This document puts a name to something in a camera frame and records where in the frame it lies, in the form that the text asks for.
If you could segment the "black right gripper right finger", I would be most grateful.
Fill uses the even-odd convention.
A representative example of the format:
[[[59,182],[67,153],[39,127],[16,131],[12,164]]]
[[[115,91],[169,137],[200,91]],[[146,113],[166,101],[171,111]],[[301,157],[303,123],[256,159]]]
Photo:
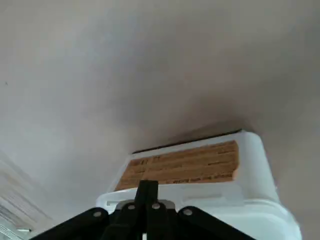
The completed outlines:
[[[158,200],[158,182],[148,180],[148,240],[251,240],[252,237],[207,212],[186,206],[176,211]]]

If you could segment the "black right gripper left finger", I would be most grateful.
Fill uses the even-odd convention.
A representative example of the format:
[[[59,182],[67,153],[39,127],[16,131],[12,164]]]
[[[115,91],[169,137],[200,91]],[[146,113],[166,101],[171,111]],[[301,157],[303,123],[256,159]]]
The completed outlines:
[[[48,229],[33,240],[141,240],[150,206],[150,181],[141,180],[133,200],[123,201],[113,213],[91,208]]]

